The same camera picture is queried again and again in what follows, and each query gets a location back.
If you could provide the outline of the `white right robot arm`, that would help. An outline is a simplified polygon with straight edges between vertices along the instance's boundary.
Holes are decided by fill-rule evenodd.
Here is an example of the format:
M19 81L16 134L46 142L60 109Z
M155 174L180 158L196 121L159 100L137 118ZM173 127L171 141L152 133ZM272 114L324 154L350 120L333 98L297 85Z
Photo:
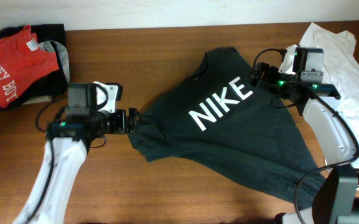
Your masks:
M359 223L359 139L339 110L341 94L322 82L322 64L302 63L288 74L266 63L254 63L250 83L296 106L312 128L327 165L301 178L294 192L294 213L282 213L276 223ZM309 208L301 209L301 187L323 170L330 174Z

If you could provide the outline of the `dark green Nike t-shirt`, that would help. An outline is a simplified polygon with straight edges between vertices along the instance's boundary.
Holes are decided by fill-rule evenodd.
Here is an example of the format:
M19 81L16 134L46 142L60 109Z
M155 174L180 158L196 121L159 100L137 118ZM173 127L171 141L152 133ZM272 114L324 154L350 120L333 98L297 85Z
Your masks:
M194 73L140 115L129 135L147 161L189 159L226 178L310 207L324 183L292 115L251 86L249 63L234 47L205 53Z

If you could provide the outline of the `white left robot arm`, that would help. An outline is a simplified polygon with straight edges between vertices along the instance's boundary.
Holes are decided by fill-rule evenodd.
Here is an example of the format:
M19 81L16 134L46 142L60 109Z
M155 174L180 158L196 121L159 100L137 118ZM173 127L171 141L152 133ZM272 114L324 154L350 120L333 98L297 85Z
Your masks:
M52 121L40 171L14 223L63 223L73 184L92 142L107 134L133 134L138 124L136 108Z

